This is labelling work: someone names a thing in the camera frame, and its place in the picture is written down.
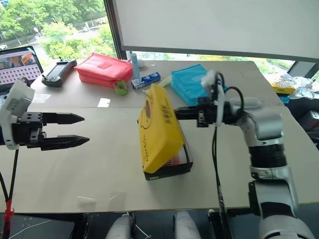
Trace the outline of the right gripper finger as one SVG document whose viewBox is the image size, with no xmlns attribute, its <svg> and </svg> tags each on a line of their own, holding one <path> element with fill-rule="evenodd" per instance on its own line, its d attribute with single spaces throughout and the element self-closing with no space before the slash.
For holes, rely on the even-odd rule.
<svg viewBox="0 0 319 239">
<path fill-rule="evenodd" d="M 198 113 L 197 112 L 175 112 L 175 116 L 178 120 L 197 120 Z"/>
<path fill-rule="evenodd" d="M 198 114 L 197 106 L 179 107 L 174 109 L 175 114 Z"/>
</svg>

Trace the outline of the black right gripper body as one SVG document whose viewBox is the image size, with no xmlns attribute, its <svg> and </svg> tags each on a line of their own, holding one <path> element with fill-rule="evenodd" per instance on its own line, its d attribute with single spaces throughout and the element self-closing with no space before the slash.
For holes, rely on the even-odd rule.
<svg viewBox="0 0 319 239">
<path fill-rule="evenodd" d="M 197 100 L 197 127 L 208 127 L 216 122 L 217 106 L 209 97 L 199 97 Z"/>
</svg>

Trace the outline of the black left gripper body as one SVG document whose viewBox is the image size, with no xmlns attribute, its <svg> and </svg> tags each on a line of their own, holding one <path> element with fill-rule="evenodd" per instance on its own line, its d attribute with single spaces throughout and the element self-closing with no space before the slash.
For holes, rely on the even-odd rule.
<svg viewBox="0 0 319 239">
<path fill-rule="evenodd" d="M 13 140 L 19 146 L 46 149 L 46 133 L 42 130 L 44 126 L 46 126 L 45 113 L 25 112 L 11 126 Z"/>
</svg>

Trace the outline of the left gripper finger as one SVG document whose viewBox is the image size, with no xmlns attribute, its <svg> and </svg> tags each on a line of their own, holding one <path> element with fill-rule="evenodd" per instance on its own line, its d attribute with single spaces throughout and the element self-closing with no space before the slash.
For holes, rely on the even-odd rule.
<svg viewBox="0 0 319 239">
<path fill-rule="evenodd" d="M 42 151 L 67 149 L 83 145 L 89 140 L 90 138 L 78 135 L 59 135 L 57 137 L 45 138 L 39 143 L 39 148 Z"/>
<path fill-rule="evenodd" d="M 72 113 L 42 113 L 42 118 L 44 124 L 74 124 L 85 120 L 83 117 Z"/>
</svg>

